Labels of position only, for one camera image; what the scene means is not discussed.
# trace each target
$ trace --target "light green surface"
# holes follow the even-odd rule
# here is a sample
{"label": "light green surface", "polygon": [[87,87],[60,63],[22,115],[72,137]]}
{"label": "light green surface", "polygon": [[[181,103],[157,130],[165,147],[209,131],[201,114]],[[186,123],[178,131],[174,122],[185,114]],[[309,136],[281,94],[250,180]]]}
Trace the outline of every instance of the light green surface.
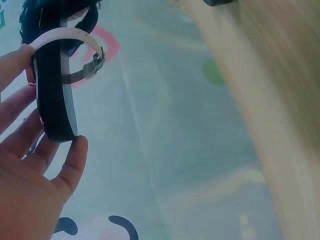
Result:
{"label": "light green surface", "polygon": [[[20,45],[22,3],[1,4],[0,54]],[[98,24],[120,50],[73,91],[89,153],[62,213],[78,234],[60,232],[54,240],[128,240],[110,215],[129,219],[141,240],[281,239],[241,116],[196,26],[179,14],[165,0],[103,1]],[[86,50],[70,60],[72,71],[82,68]],[[19,76],[3,99],[25,84]],[[60,170],[69,145],[61,145],[46,177]]]}

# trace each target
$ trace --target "wooden surface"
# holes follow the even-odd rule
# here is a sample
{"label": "wooden surface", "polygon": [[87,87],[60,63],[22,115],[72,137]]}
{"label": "wooden surface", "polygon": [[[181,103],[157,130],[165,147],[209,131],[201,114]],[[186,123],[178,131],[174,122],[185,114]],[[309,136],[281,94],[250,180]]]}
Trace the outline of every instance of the wooden surface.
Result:
{"label": "wooden surface", "polygon": [[251,134],[283,239],[319,240],[320,1],[184,1]]}

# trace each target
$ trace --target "hand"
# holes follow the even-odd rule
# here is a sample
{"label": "hand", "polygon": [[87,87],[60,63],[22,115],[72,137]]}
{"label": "hand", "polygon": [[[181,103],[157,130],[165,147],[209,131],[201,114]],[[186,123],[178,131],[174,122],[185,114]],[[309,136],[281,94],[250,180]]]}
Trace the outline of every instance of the hand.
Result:
{"label": "hand", "polygon": [[[28,45],[0,57],[0,92],[30,64]],[[0,104],[0,134],[36,98],[35,87],[25,86]],[[64,204],[75,191],[86,164],[88,142],[72,142],[61,172],[43,176],[59,145],[46,135],[33,154],[22,160],[43,127],[35,109],[20,127],[0,143],[0,239],[49,240]]]}

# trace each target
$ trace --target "green dot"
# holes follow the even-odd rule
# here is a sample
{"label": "green dot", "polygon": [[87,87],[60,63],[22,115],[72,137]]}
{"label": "green dot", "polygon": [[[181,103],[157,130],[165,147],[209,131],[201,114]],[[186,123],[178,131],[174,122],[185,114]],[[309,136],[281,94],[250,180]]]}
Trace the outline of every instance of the green dot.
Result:
{"label": "green dot", "polygon": [[213,58],[204,61],[202,65],[202,74],[207,81],[214,85],[225,85],[225,81],[222,78],[220,71]]}

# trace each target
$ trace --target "finger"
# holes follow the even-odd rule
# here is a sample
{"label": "finger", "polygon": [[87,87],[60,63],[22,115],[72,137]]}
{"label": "finger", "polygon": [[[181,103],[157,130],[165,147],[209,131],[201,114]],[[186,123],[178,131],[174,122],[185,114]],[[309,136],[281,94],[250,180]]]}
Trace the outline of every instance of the finger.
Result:
{"label": "finger", "polygon": [[36,88],[24,86],[0,104],[0,135],[36,99]]}
{"label": "finger", "polygon": [[45,134],[38,146],[36,146],[34,152],[27,156],[23,162],[31,169],[38,171],[43,175],[54,159],[59,145],[59,143],[50,141],[48,136]]}
{"label": "finger", "polygon": [[58,176],[51,180],[59,190],[65,203],[76,190],[84,172],[88,152],[88,140],[84,136],[77,137],[71,144],[65,163]]}
{"label": "finger", "polygon": [[18,50],[0,57],[0,92],[2,92],[31,62],[35,50],[23,44]]}
{"label": "finger", "polygon": [[38,109],[35,109],[17,130],[3,140],[1,146],[17,158],[22,159],[42,131],[39,112]]}

